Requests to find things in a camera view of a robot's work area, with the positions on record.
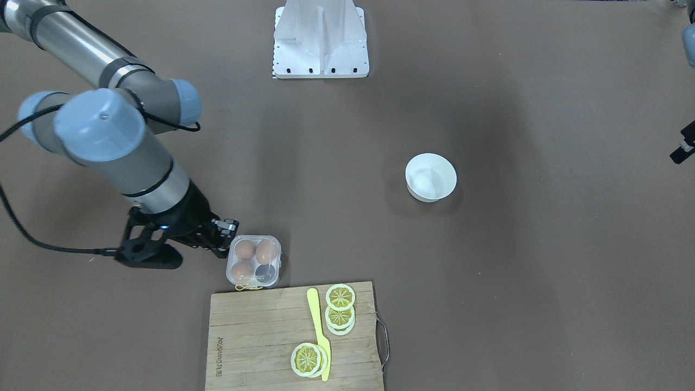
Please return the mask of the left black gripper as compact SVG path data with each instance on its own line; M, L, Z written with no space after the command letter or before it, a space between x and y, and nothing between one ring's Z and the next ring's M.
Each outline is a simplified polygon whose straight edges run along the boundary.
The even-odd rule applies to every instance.
M676 165L680 165L694 154L694 126L695 121L692 121L680 131L683 140L669 156Z

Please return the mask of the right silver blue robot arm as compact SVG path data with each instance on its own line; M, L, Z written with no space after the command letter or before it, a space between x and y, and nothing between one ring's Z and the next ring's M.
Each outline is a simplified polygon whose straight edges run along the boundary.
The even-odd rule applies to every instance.
M3 1L2 32L32 42L91 86L80 94L43 91L27 97L2 140L21 131L40 148L99 173L131 205L118 247L57 247L30 235L2 193L20 234L40 248L113 257L132 268L178 268L183 257L171 240L226 258L238 221L213 213L158 139L168 131L200 129L195 87L182 79L161 79L64 1Z

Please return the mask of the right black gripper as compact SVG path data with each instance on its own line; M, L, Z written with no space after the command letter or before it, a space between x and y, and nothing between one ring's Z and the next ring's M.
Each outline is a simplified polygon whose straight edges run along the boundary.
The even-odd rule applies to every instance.
M218 259L226 259L231 242L238 233L240 222L234 219L218 219L209 201L198 186L191 181L184 197L173 208L149 215L140 208L131 207L130 215L136 222L167 226L167 238L189 247L210 250Z

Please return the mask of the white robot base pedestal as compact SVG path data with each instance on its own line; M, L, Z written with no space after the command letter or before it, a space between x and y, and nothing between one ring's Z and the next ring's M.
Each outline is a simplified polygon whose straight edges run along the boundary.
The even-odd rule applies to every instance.
M365 78L365 12L353 1L287 1L275 10L271 74L277 79Z

